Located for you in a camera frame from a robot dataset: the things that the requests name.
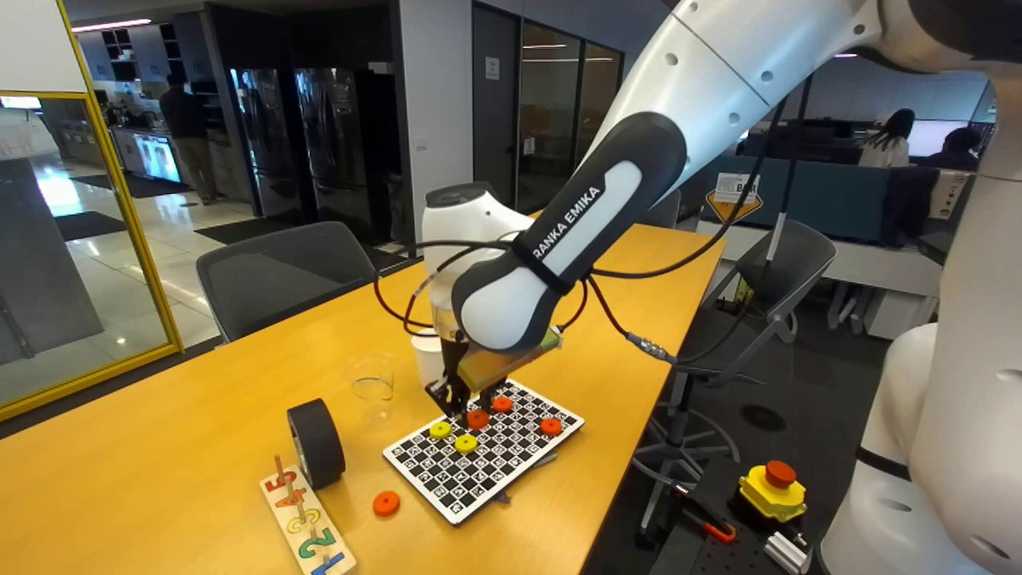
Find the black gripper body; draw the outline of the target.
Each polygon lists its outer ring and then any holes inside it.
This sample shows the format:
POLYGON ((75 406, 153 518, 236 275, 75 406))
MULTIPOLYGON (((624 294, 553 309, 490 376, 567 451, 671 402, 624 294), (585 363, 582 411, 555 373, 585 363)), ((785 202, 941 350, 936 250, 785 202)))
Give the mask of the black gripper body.
POLYGON ((426 386, 433 402, 447 414, 461 419, 473 397, 470 383, 461 376, 461 363, 470 354, 470 342, 441 346, 441 373, 426 386))

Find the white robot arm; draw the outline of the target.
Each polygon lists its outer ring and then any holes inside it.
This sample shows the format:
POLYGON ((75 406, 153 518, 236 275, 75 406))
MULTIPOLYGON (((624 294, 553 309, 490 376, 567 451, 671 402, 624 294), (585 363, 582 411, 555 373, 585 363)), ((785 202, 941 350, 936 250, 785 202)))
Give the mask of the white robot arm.
POLYGON ((889 347, 821 560, 830 575, 1022 575, 1022 0, 682 0, 582 167, 512 244, 453 275, 444 318, 499 354, 536 347, 559 296, 641 210, 839 51, 981 70, 996 126, 942 264, 941 318, 889 347))

